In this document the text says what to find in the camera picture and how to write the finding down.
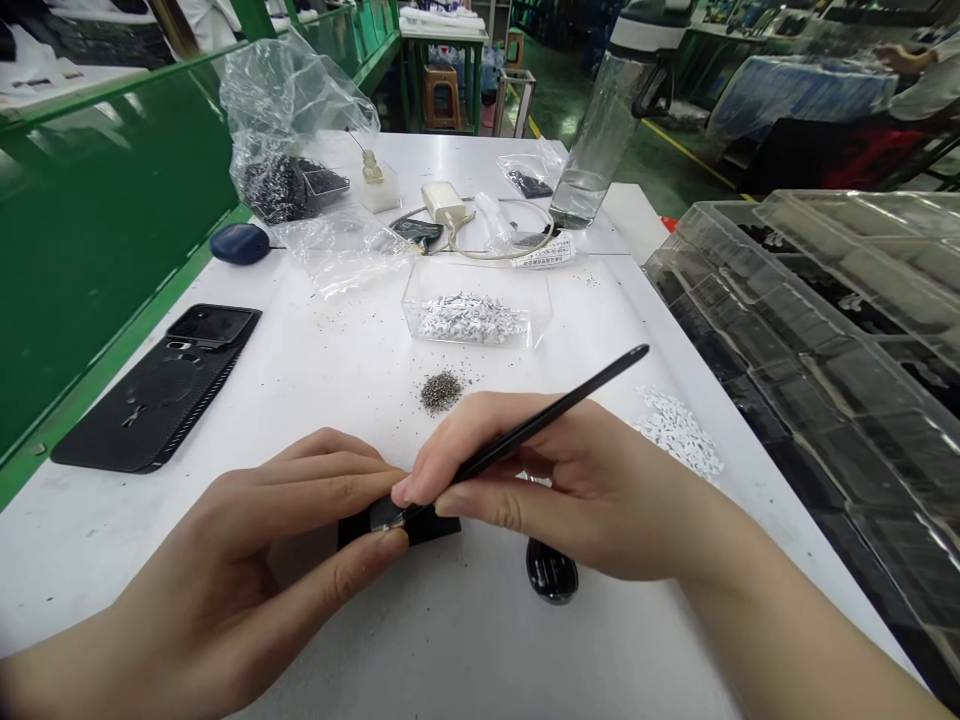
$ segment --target white cable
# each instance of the white cable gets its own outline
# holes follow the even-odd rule
[[[472,197],[469,197],[469,198],[461,198],[461,200],[470,200],[470,201],[472,201],[473,198],[472,198]],[[540,207],[540,206],[537,205],[536,203],[531,202],[531,201],[526,200],[526,199],[521,199],[521,198],[499,198],[499,200],[500,200],[500,202],[515,202],[515,203],[523,203],[524,205],[530,205],[531,207],[535,207],[537,210],[539,210],[541,213],[543,213],[543,215],[547,218],[548,230],[544,233],[543,241],[542,241],[539,245],[536,245],[536,246],[534,246],[534,247],[532,247],[532,248],[527,248],[527,249],[524,249],[524,250],[521,250],[521,251],[518,251],[518,252],[515,252],[515,253],[510,253],[510,254],[508,254],[508,255],[488,255],[488,254],[486,254],[486,253],[469,252],[469,251],[467,251],[467,250],[463,250],[462,248],[460,248],[460,247],[457,245],[457,233],[460,231],[460,228],[462,228],[464,225],[466,225],[468,222],[470,222],[471,220],[473,220],[473,219],[477,216],[476,213],[471,213],[470,215],[467,215],[465,218],[463,218],[462,220],[460,220],[460,221],[457,222],[457,223],[447,223],[447,224],[446,224],[446,228],[447,228],[448,233],[449,233],[448,236],[447,236],[447,245],[449,245],[452,250],[460,253],[460,254],[463,255],[464,257],[468,257],[468,258],[471,258],[471,259],[473,259],[473,260],[516,260],[517,258],[526,257],[527,255],[530,255],[530,254],[532,254],[532,253],[535,253],[535,252],[537,252],[537,250],[542,250],[544,247],[546,247],[547,243],[549,243],[549,242],[553,239],[553,231],[554,231],[554,228],[556,227],[556,223],[555,223],[555,221],[554,221],[554,219],[553,219],[553,215],[551,215],[549,212],[547,212],[546,210],[544,210],[542,207]],[[395,223],[398,223],[398,222],[400,222],[401,220],[406,220],[407,218],[413,217],[413,216],[416,215],[417,213],[421,213],[421,212],[423,212],[423,211],[426,210],[426,209],[427,209],[427,206],[424,205],[423,207],[417,208],[416,210],[411,210],[411,211],[408,212],[406,215],[401,215],[400,217],[398,217],[396,220],[394,220],[394,221],[391,222],[390,224],[391,224],[391,225],[394,225]],[[444,245],[444,246],[443,246],[442,248],[440,248],[439,250],[435,250],[433,254],[436,254],[436,253],[438,253],[438,252],[442,252],[443,250],[446,249],[447,245]]]

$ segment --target work table surface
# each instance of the work table surface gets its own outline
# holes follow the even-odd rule
[[[399,174],[404,202],[404,210],[382,217],[422,205],[420,185],[434,180],[451,180],[462,196],[519,197],[496,158],[535,148],[528,140],[382,135],[377,157]],[[535,212],[514,216],[514,207],[521,206],[508,212],[521,229],[538,229]],[[638,214],[637,222],[654,220]],[[649,231],[662,233],[652,224]],[[123,372],[198,302],[261,309],[256,332],[160,470],[121,475],[48,461],[0,514],[0,654],[109,605],[226,470],[257,465],[323,426],[410,467],[441,419],[419,405],[426,376],[451,368],[473,381],[471,390],[560,392],[648,342],[649,356],[595,399],[632,423],[653,412],[636,388],[686,403],[725,464],[716,485],[914,672],[609,220],[601,214],[579,240],[585,252],[575,263],[545,271],[554,316],[536,350],[412,340],[400,305],[404,272],[324,301],[287,251],[245,268],[212,261]],[[240,717],[738,716],[673,583],[623,583],[581,569],[573,601],[552,607],[530,588],[525,544],[464,522],[462,533],[412,548]]]

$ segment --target red stool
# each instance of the red stool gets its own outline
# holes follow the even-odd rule
[[[820,187],[827,190],[867,190],[876,187],[927,135],[918,130],[868,127],[855,132],[845,144],[837,164],[824,171]]]

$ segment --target yellow floor line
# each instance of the yellow floor line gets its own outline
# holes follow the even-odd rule
[[[517,91],[513,89],[513,85],[507,85],[507,89],[510,91],[510,94],[513,95],[514,99],[517,102],[520,102],[520,96],[517,95]],[[533,121],[533,115],[531,115],[529,112],[527,113],[527,125],[530,126],[533,136],[539,140],[540,128],[537,127],[537,124]]]
[[[520,101],[520,96],[517,94],[517,91],[513,89],[513,85],[507,85],[507,89],[510,90],[510,94],[513,95],[513,97],[517,100],[517,102],[519,102],[519,101]],[[709,165],[707,165],[703,160],[701,160],[701,159],[698,158],[696,155],[694,155],[692,152],[690,152],[689,150],[687,150],[683,145],[681,145],[681,144],[678,143],[676,140],[674,140],[672,137],[670,137],[669,135],[667,135],[663,130],[661,130],[659,127],[657,127],[656,125],[654,125],[652,122],[650,122],[649,120],[646,120],[646,119],[642,120],[641,122],[642,122],[644,125],[646,125],[648,128],[650,128],[651,130],[653,130],[657,135],[659,135],[659,136],[662,137],[664,140],[666,140],[668,143],[670,143],[670,144],[671,144],[674,148],[676,148],[678,151],[680,151],[681,153],[683,153],[686,157],[690,158],[690,159],[693,160],[697,165],[699,165],[699,166],[702,167],[704,170],[706,170],[708,173],[710,173],[711,175],[713,175],[717,180],[719,180],[720,182],[722,182],[722,183],[723,183],[724,185],[726,185],[728,188],[730,188],[731,190],[736,190],[736,189],[737,189],[737,186],[736,186],[732,181],[728,180],[728,179],[725,178],[723,175],[721,175],[721,174],[718,173],[716,170],[714,170],[712,167],[710,167]],[[529,114],[529,113],[527,114],[527,123],[530,125],[530,129],[533,131],[534,136],[536,136],[537,138],[539,138],[539,137],[540,137],[540,128],[537,127],[537,123],[534,122],[534,120],[533,120],[533,115],[531,115],[531,114]],[[747,200],[747,201],[749,201],[749,202],[756,202],[756,200],[754,199],[754,197],[753,197],[752,195],[748,195],[747,193],[740,193],[740,197],[742,197],[744,200]]]
[[[713,175],[717,180],[719,180],[720,182],[722,182],[722,183],[723,183],[724,185],[726,185],[728,188],[730,188],[731,190],[736,190],[736,189],[737,189],[737,186],[736,186],[733,182],[731,182],[730,180],[728,180],[727,178],[725,178],[723,175],[721,175],[720,173],[718,173],[716,170],[714,170],[712,167],[710,167],[709,165],[707,165],[703,160],[701,160],[700,158],[698,158],[698,157],[697,157],[696,155],[694,155],[692,152],[690,152],[689,150],[687,150],[683,145],[681,145],[681,144],[678,143],[676,140],[674,140],[672,137],[670,137],[669,135],[667,135],[663,130],[661,130],[659,127],[657,127],[654,123],[650,122],[650,121],[647,120],[647,119],[643,119],[643,120],[641,120],[640,122],[642,122],[642,123],[643,123],[644,125],[646,125],[648,128],[650,128],[651,130],[653,130],[657,135],[659,135],[660,137],[662,137],[664,140],[666,140],[668,143],[670,143],[674,148],[676,148],[677,150],[679,150],[679,151],[680,151],[681,153],[683,153],[685,156],[687,156],[688,158],[690,158],[691,160],[693,160],[697,165],[699,165],[699,166],[702,167],[704,170],[706,170],[708,173],[710,173],[711,175]],[[745,200],[749,200],[750,202],[756,202],[756,200],[753,198],[753,196],[747,195],[746,193],[740,193],[740,196],[741,196],[742,198],[744,198]]]

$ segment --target tweezers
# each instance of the tweezers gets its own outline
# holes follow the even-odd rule
[[[534,435],[581,400],[584,400],[588,395],[600,389],[624,370],[642,360],[649,351],[649,345],[638,345],[626,355],[614,360],[580,387],[567,393],[555,403],[520,423],[513,428],[513,430],[500,436],[489,445],[480,448],[460,466],[457,474],[454,475],[453,480],[450,481],[450,484],[455,485],[464,480],[475,478],[495,463],[515,453],[523,443],[530,440]],[[423,511],[423,509],[424,506],[422,505],[410,505],[406,508],[401,508],[387,495],[370,506],[370,531],[375,532],[377,530],[403,527],[410,518]]]

